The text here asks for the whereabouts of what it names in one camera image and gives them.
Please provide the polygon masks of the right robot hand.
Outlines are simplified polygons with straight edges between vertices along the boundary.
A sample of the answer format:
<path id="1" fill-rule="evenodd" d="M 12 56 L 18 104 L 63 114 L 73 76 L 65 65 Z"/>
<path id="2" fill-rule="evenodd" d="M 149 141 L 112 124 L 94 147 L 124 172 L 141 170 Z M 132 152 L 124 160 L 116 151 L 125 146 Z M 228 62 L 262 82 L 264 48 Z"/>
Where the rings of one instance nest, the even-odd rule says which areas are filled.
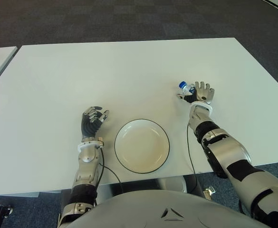
<path id="1" fill-rule="evenodd" d="M 177 97 L 190 104 L 193 102 L 203 102 L 210 105 L 215 92 L 210 84 L 204 82 L 188 84 L 185 81 L 182 81 L 179 83 L 179 88 L 181 89 L 181 93 L 177 94 Z"/>

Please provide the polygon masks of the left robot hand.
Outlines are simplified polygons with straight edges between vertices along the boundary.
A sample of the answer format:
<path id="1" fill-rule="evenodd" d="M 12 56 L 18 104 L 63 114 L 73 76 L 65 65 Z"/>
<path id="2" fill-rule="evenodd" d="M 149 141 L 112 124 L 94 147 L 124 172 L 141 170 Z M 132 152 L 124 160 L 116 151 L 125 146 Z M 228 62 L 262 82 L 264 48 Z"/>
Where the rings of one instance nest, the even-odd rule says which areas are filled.
<path id="1" fill-rule="evenodd" d="M 109 116 L 109 110 L 101 112 L 102 109 L 100 106 L 91 106 L 82 113 L 82 139 L 95 138 L 97 131 Z"/>

